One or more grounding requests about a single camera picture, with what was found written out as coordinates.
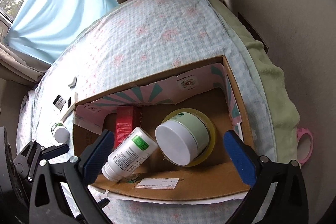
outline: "blue curtain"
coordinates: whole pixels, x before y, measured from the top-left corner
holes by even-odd
[[[12,48],[52,64],[116,0],[25,0],[5,37]]]

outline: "bed headboard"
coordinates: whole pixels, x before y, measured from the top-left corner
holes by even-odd
[[[5,126],[12,156],[16,157],[16,131],[23,97],[31,88],[14,81],[7,81],[2,93],[0,127]]]

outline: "open cardboard box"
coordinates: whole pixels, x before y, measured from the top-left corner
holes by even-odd
[[[172,94],[176,87],[168,86],[163,88],[162,94],[172,100],[149,100],[148,97],[153,97],[154,87],[164,86],[168,81],[179,86],[178,95]],[[124,105],[126,99],[129,105],[142,106],[142,128],[153,138],[155,128],[170,112],[184,107],[203,112],[217,129],[214,150],[203,163],[187,168],[172,164],[158,149],[135,171],[139,173],[136,182],[113,184],[99,175],[94,186],[134,198],[174,201],[220,198],[249,189],[241,181],[223,146],[224,133],[234,129],[245,144],[254,148],[244,102],[225,56],[163,71],[78,102],[73,119],[75,155],[80,155],[87,145],[92,144],[103,129],[115,131],[116,108]],[[178,178],[179,181],[169,190],[136,188],[144,178]]]

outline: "white jar lid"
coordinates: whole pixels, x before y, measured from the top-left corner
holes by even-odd
[[[182,124],[168,120],[155,129],[157,144],[164,155],[177,165],[188,165],[197,157],[197,144]]]
[[[63,126],[56,127],[54,138],[58,143],[65,143],[69,139],[69,131]]]

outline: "bed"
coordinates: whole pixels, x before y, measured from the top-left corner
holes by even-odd
[[[254,130],[257,153],[288,163],[296,159],[299,115],[289,100],[281,69],[275,67],[236,17],[219,0],[129,0],[94,22],[46,72],[22,104],[17,151],[32,138],[46,147],[58,145],[51,125],[58,121],[52,101],[69,90],[79,100],[172,67],[226,55]],[[65,126],[72,131],[72,115]],[[70,151],[52,160],[68,160]],[[96,200],[106,196],[90,187]],[[67,185],[63,190],[74,214],[78,209]],[[104,212],[113,223],[223,223],[239,199],[190,205],[144,203],[110,198]]]

